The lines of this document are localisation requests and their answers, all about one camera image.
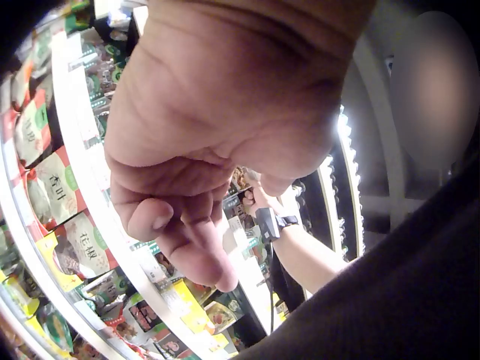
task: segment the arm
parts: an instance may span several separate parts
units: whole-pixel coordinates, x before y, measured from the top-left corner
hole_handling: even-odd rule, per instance
[[[300,225],[284,228],[273,247],[290,276],[312,294],[348,264]]]
[[[265,193],[253,177],[254,174],[249,174],[249,183],[254,185],[253,191],[247,191],[243,199],[248,212],[254,216],[258,208],[271,207],[277,215],[290,215],[275,197]],[[284,228],[280,238],[273,242],[273,247],[290,276],[312,294],[348,264],[300,225]]]

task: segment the black wristwatch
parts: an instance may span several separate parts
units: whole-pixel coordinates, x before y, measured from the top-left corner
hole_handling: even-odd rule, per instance
[[[280,232],[283,228],[298,224],[296,216],[278,216],[275,215],[271,207],[264,207],[255,212],[257,224],[262,232],[262,242],[271,243],[280,238]]]

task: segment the handheld barcode scanner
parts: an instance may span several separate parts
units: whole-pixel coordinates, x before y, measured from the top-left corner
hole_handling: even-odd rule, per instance
[[[264,207],[255,211],[257,224],[262,232],[262,241],[269,244],[280,238],[280,232],[287,226],[298,224],[296,216],[281,217],[275,215],[271,207]]]
[[[275,215],[271,207],[263,207],[255,211],[256,222],[262,233],[262,242],[270,246],[269,265],[273,260],[273,242],[280,238],[280,232],[283,228],[298,224],[296,216],[281,217]],[[274,322],[274,304],[273,304],[273,286],[270,284],[270,333],[273,332]]]

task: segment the hand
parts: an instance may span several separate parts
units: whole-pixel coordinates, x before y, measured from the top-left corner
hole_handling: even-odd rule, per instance
[[[251,177],[247,178],[252,189],[245,191],[245,197],[242,199],[242,202],[250,216],[256,217],[255,212],[263,207],[271,207],[277,215],[285,212],[277,198],[268,195],[261,187],[260,182],[253,180]]]
[[[320,165],[370,11],[349,1],[353,15],[344,1],[149,2],[105,138],[130,236],[156,239],[196,283],[236,286],[216,229],[234,166],[279,195]]]

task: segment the dark clothing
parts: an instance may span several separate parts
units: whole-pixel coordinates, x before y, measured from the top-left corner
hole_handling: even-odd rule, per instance
[[[479,166],[235,359],[478,359]]]

